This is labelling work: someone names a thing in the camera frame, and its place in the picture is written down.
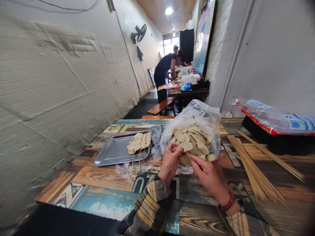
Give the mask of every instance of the wall fan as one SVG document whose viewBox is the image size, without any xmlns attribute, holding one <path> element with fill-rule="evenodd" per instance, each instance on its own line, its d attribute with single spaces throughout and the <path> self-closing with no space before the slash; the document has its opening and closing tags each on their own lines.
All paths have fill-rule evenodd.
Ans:
<svg viewBox="0 0 315 236">
<path fill-rule="evenodd" d="M 132 37 L 134 44 L 136 43 L 136 36 L 138 36 L 137 42 L 140 42 L 143 39 L 145 32 L 147 31 L 147 25 L 144 24 L 141 29 L 138 26 L 136 26 L 135 29 L 136 29 L 137 33 L 131 33 L 131 37 Z"/>
</svg>

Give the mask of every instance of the hand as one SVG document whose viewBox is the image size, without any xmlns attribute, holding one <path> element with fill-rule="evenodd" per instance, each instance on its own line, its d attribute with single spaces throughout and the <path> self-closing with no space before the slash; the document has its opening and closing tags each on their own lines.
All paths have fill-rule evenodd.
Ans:
<svg viewBox="0 0 315 236">
<path fill-rule="evenodd" d="M 178 145 L 178 143 L 170 143 L 164 150 L 162 165 L 158 176 L 167 186 L 170 186 L 171 181 L 176 174 L 178 158 L 183 155 L 183 148 L 176 150 Z"/>
<path fill-rule="evenodd" d="M 226 205 L 230 200 L 230 194 L 219 179 L 214 165 L 194 155 L 188 154 L 188 156 L 191 159 L 194 173 L 200 179 L 202 185 L 222 206 Z"/>
</svg>

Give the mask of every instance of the poster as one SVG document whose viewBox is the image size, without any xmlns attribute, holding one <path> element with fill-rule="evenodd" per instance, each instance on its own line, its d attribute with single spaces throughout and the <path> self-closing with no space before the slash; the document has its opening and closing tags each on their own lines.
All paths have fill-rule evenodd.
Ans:
<svg viewBox="0 0 315 236">
<path fill-rule="evenodd" d="M 209 37 L 213 21 L 214 6 L 215 0 L 209 0 L 207 7 L 198 22 L 193 70 L 194 73 L 198 73 L 200 76 L 202 75 L 206 61 Z"/>
</svg>

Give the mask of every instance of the bundle of bamboo skewers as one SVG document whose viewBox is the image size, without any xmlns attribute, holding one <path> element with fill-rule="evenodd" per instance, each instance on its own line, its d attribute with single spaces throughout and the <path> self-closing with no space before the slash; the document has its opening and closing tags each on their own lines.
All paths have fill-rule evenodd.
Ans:
<svg viewBox="0 0 315 236">
<path fill-rule="evenodd" d="M 248 141 L 250 141 L 252 144 L 254 144 L 260 151 L 264 152 L 265 154 L 267 154 L 271 159 L 273 159 L 274 161 L 276 161 L 279 165 L 281 165 L 283 168 L 285 168 L 287 171 L 289 171 L 291 174 L 293 174 L 295 177 L 297 177 L 299 180 L 301 180 L 302 182 L 305 181 L 305 176 L 300 173 L 299 171 L 297 171 L 296 169 L 294 169 L 292 166 L 290 166 L 288 163 L 286 163 L 285 161 L 281 160 L 279 157 L 277 157 L 275 154 L 271 153 L 270 151 L 268 151 L 264 146 L 258 144 L 257 142 L 255 142 L 254 140 L 252 140 L 250 137 L 248 137 L 246 134 L 243 134 L 242 132 L 240 132 L 239 130 L 236 131 L 239 135 L 243 136 L 244 138 L 246 138 Z"/>
<path fill-rule="evenodd" d="M 266 178 L 266 176 L 258 169 L 251 157 L 245 150 L 239 138 L 232 135 L 228 136 L 229 141 L 234 146 L 238 154 L 241 156 L 249 181 L 252 185 L 253 191 L 257 199 L 263 201 L 270 199 L 276 203 L 285 206 L 285 199 L 273 184 Z"/>
</svg>

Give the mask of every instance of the ceiling light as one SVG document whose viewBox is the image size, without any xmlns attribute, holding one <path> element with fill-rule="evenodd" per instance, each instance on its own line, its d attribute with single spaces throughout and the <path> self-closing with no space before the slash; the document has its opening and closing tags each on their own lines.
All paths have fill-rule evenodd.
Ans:
<svg viewBox="0 0 315 236">
<path fill-rule="evenodd" d="M 170 15 L 173 13 L 173 8 L 166 8 L 165 15 Z"/>
</svg>

